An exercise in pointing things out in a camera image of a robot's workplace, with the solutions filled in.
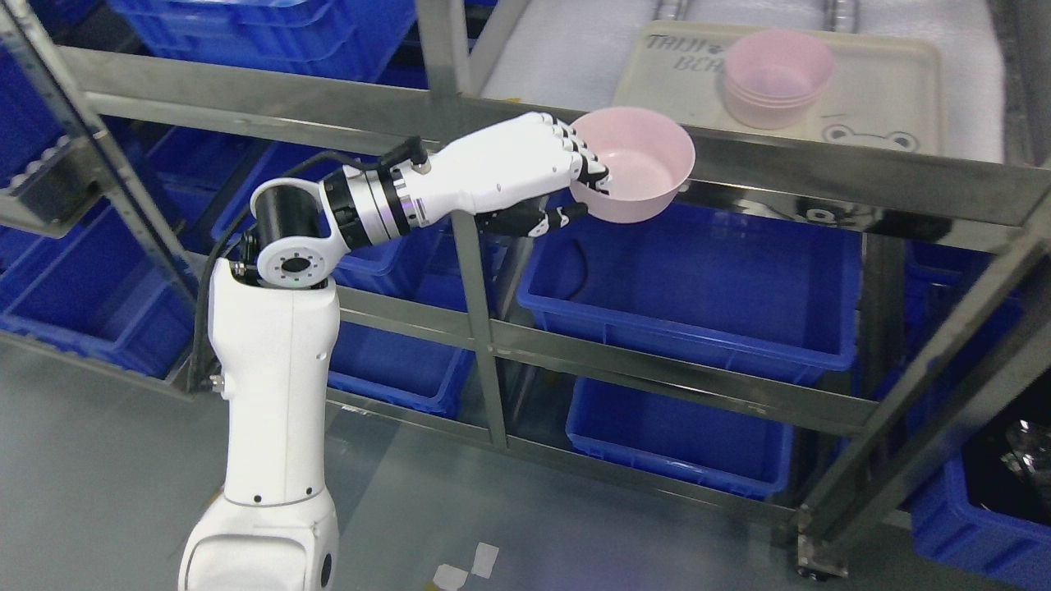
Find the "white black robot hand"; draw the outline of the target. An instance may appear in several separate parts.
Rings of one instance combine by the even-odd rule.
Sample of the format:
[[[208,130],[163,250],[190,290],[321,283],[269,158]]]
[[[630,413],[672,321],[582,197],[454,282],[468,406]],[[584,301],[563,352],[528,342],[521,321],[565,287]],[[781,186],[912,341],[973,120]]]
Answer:
[[[485,229],[538,238],[588,213],[576,204],[541,210],[526,205],[579,182],[606,195],[607,165],[562,120],[551,113],[526,113],[448,144],[428,158],[427,172],[404,165],[394,187],[406,218],[420,226],[451,212],[485,216]]]

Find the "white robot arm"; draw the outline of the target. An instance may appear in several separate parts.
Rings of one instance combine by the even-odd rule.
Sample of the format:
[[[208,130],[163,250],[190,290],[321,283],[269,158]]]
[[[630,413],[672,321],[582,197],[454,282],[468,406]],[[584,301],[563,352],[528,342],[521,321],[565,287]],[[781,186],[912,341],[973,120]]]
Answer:
[[[325,483],[329,359],[339,306],[331,274],[356,248],[424,224],[401,165],[430,168],[420,147],[375,163],[320,152],[259,185],[239,259],[220,239],[200,288],[194,345],[209,341],[229,433],[222,491],[189,534],[180,590],[326,590],[337,564],[337,508]]]

